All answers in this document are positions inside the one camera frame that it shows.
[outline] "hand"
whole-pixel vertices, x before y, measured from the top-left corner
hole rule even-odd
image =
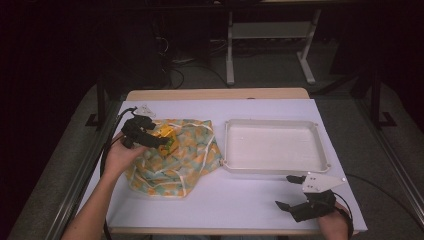
[[[127,170],[133,161],[140,156],[147,147],[140,146],[132,149],[126,148],[121,138],[124,136],[122,132],[118,133],[112,140],[113,144],[110,147],[106,158],[105,169],[103,176],[112,176],[118,178],[125,170]]]
[[[335,206],[347,213],[346,208],[340,203],[336,202]],[[327,240],[348,239],[348,225],[346,219],[338,211],[334,211],[324,217],[319,217],[318,225]]]

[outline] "gray carpet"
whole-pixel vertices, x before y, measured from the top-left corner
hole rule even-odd
[[[317,79],[314,86],[308,85],[297,63],[295,52],[299,46],[283,45],[272,52],[261,52],[251,57],[235,58],[234,88],[246,87],[304,87],[308,91],[318,90],[332,83],[339,76],[328,75],[332,56],[337,44],[315,44],[310,52],[310,65]],[[207,67],[202,63],[191,63],[178,68],[184,74],[181,88],[224,88],[222,78],[225,77],[224,57],[215,57]],[[173,84],[182,81],[178,73],[172,74]],[[390,192],[396,199],[404,203],[409,211],[413,207],[399,184],[394,168],[379,135],[383,135],[397,156],[402,160],[411,179],[418,189],[423,187],[424,136],[404,112],[399,99],[393,91],[383,86],[382,111],[393,115],[397,127],[386,127],[381,132],[370,125],[367,112],[368,99],[363,102],[349,97],[353,82],[336,89],[329,96],[316,98],[327,132],[339,156],[346,173],[365,178]],[[68,128],[52,155],[43,176],[22,211],[10,239],[45,239],[49,235],[58,211],[64,206],[63,199],[67,190],[75,180],[75,173],[93,156],[90,149],[99,139],[101,131],[95,127],[85,126],[90,114],[97,112],[96,88],[93,87],[82,99]],[[108,111],[114,114],[116,106],[108,104]],[[365,222],[369,230],[353,239],[423,239],[411,217],[392,199],[377,188],[349,177],[348,181],[357,198]],[[115,236],[115,239],[141,239],[142,236]],[[290,239],[321,239],[319,236]]]

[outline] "floor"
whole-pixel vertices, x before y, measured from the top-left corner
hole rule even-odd
[[[297,62],[296,51],[301,49],[302,41],[252,44],[239,45],[234,59],[236,83],[232,88],[303,87],[312,93],[342,77],[329,74],[337,42],[312,45],[308,61],[317,81],[315,85],[306,83]],[[170,73],[172,85],[167,88],[228,87],[224,80],[225,52],[218,51],[208,65],[196,60],[186,63],[185,60],[190,58],[182,54],[179,59],[175,59],[179,63],[175,67],[178,71]],[[360,100],[349,95],[354,83],[355,80],[349,81],[326,95],[311,95],[316,100],[342,166],[349,174],[348,181],[368,225],[367,232],[353,239],[422,239],[423,222],[415,213],[420,207],[422,209],[423,205],[419,205],[423,203],[422,198],[418,199],[418,206],[411,204],[412,198],[396,169],[399,169],[398,162],[401,162],[416,185],[415,188],[424,194],[424,176],[421,174],[424,169],[424,135],[404,111],[396,93],[385,85],[382,86],[381,112],[388,112],[397,126],[376,129],[368,116],[369,93]],[[115,105],[112,101],[108,102],[109,114],[116,111]],[[96,127],[86,126],[90,115],[95,113],[97,99],[96,86],[93,86],[70,119],[10,239],[51,239],[52,236],[58,236],[55,233],[57,229],[52,226],[57,226],[58,217],[67,217],[59,214],[67,207],[64,202],[69,195],[67,188],[75,183],[75,173],[84,159],[95,155],[90,149],[104,135]],[[114,239],[143,238],[134,235],[114,236]],[[290,239],[321,237],[290,236]]]

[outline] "table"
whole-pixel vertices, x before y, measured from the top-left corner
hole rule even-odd
[[[225,122],[229,119],[308,120],[318,124],[331,164],[328,175],[345,177],[325,131],[314,100],[300,88],[147,90],[128,95],[120,112],[147,105],[156,119],[193,118],[212,120],[218,146],[224,152]],[[118,125],[118,130],[125,121]],[[97,166],[81,206],[99,179]],[[349,203],[356,231],[367,227],[349,184],[333,188]],[[112,196],[107,221],[112,233],[204,234],[204,235],[303,235],[318,234],[315,220],[296,223],[275,200],[291,205],[306,197],[301,185],[281,175],[234,174],[224,168],[200,178],[185,198],[149,197],[129,189],[121,176]]]

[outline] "dark background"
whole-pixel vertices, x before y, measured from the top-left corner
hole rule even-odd
[[[109,79],[107,90],[115,97],[130,89],[166,85],[166,76],[161,73],[163,60],[156,50],[152,51],[157,47],[155,31],[150,31],[150,21],[155,16],[131,12],[105,17],[91,11],[104,7],[100,2],[0,3],[0,239],[7,238],[69,119],[99,76]],[[424,129],[423,3],[402,3],[407,4],[326,9],[315,40],[340,41],[333,73],[348,74],[377,54],[383,81],[396,90],[407,111]],[[207,47],[209,37],[223,34],[225,38],[226,34],[226,19],[219,12],[214,14],[209,18],[169,13],[167,25],[161,26],[165,30],[160,31],[170,36],[174,46],[207,61],[202,49]],[[193,29],[208,31],[187,35]],[[150,51],[143,52],[146,46]],[[134,49],[149,57],[142,64],[145,68],[132,67],[142,61],[139,55],[132,54]],[[142,79],[141,84],[132,85],[136,79]]]

